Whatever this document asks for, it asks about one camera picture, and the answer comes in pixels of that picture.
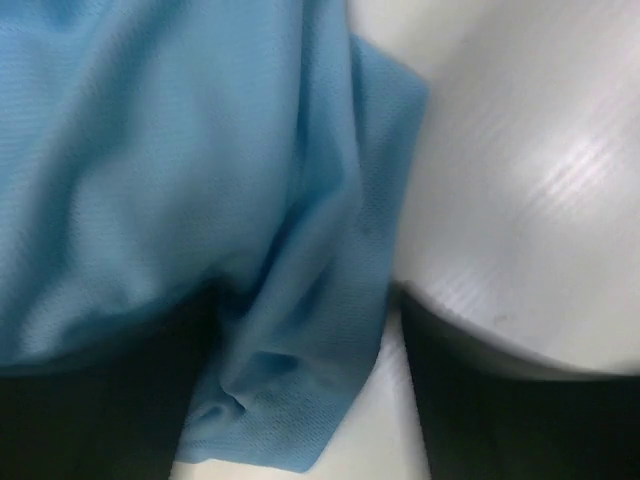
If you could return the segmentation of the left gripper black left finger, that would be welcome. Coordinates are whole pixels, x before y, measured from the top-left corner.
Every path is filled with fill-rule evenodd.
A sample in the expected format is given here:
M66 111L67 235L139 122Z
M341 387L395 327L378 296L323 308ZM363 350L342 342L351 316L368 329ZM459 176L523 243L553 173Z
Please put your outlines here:
M1 380L4 479L167 479L218 337L204 288L91 366Z

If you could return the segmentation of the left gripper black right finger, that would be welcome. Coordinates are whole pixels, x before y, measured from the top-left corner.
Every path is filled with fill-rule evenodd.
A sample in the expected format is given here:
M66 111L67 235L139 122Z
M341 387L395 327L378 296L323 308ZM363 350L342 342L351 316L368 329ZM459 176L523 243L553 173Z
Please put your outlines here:
M410 289L397 306L431 478L638 478L638 375L547 363Z

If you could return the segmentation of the light blue shorts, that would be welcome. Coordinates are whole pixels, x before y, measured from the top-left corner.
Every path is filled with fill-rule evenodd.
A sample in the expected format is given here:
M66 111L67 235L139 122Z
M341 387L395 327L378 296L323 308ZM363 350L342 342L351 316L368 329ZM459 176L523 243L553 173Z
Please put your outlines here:
M308 470L378 355L427 95L341 1L3 2L1 380L211 288L173 464Z

